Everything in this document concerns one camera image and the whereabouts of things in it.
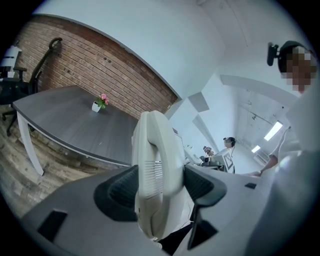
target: ceiling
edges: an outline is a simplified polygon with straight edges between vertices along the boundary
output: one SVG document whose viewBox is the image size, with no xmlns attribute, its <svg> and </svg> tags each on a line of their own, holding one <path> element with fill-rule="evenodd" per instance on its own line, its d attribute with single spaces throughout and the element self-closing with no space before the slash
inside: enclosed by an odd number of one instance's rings
<svg viewBox="0 0 320 256">
<path fill-rule="evenodd" d="M 238 123 L 236 139 L 248 149 L 256 145 L 270 154 L 277 146 L 281 135 L 289 127 L 285 118 L 288 108 L 261 94 L 236 88 L 238 97 Z M 273 125 L 280 121 L 283 127 L 269 141 L 264 139 Z"/>
<path fill-rule="evenodd" d="M 199 0 L 226 48 L 287 40 L 308 45 L 299 25 L 274 0 Z"/>
</svg>

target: white table leg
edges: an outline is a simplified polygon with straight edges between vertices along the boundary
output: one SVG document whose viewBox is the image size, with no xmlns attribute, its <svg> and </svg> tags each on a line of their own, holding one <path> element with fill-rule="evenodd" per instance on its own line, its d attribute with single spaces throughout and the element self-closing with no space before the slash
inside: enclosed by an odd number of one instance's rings
<svg viewBox="0 0 320 256">
<path fill-rule="evenodd" d="M 18 123 L 19 123 L 19 130 L 21 133 L 21 138 L 22 138 L 25 150 L 26 150 L 36 172 L 42 176 L 44 174 L 44 170 L 42 170 L 42 167 L 38 161 L 36 152 L 35 152 L 34 147 L 32 145 L 30 134 L 29 134 L 29 129 L 28 129 L 28 123 L 25 121 L 25 119 L 19 113 L 17 113 L 17 117 L 18 117 Z"/>
</svg>

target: wooden floor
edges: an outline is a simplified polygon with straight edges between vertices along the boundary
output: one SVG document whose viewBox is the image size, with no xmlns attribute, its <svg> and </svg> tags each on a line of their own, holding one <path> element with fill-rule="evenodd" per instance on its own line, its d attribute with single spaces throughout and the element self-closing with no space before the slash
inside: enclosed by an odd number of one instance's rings
<svg viewBox="0 0 320 256">
<path fill-rule="evenodd" d="M 11 109 L 0 106 L 0 114 L 8 110 Z M 44 171 L 40 176 L 28 158 L 18 121 L 7 137 L 11 119 L 8 116 L 6 121 L 0 120 L 0 191 L 18 218 L 65 183 L 121 167 L 86 158 L 34 131 L 31 139 Z"/>
</svg>

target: conference table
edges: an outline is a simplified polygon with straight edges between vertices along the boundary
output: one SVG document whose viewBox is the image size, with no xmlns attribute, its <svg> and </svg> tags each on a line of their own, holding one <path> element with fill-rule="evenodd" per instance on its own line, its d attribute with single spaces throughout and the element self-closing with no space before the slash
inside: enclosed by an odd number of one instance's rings
<svg viewBox="0 0 320 256">
<path fill-rule="evenodd" d="M 73 85 L 45 90 L 13 103 L 21 138 L 38 174 L 44 171 L 38 161 L 28 125 L 52 141 L 87 157 L 120 166 L 132 161 L 132 136 L 138 120 L 108 105 L 92 111 L 95 97 Z"/>
</svg>

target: office chair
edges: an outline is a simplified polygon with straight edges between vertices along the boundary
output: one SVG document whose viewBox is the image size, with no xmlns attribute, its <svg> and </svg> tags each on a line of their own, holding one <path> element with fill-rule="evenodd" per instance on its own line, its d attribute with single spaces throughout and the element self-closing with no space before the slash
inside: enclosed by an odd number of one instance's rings
<svg viewBox="0 0 320 256">
<path fill-rule="evenodd" d="M 27 71 L 27 69 L 23 67 L 13 68 L 14 71 L 19 72 L 19 78 L 3 78 L 2 82 L 0 82 L 0 89 L 2 89 L 0 90 L 0 105 L 11 105 L 14 101 L 38 92 L 38 82 L 42 74 L 40 69 L 45 63 L 46 59 L 57 48 L 57 45 L 60 41 L 62 41 L 62 38 L 60 37 L 51 40 L 48 51 L 44 54 L 43 58 L 33 70 L 29 82 L 23 81 L 23 72 Z M 6 129 L 6 135 L 9 137 L 11 135 L 10 128 L 17 119 L 17 111 L 13 109 L 3 113 L 2 120 L 5 121 L 7 119 L 6 116 L 13 116 L 11 123 Z"/>
</svg>

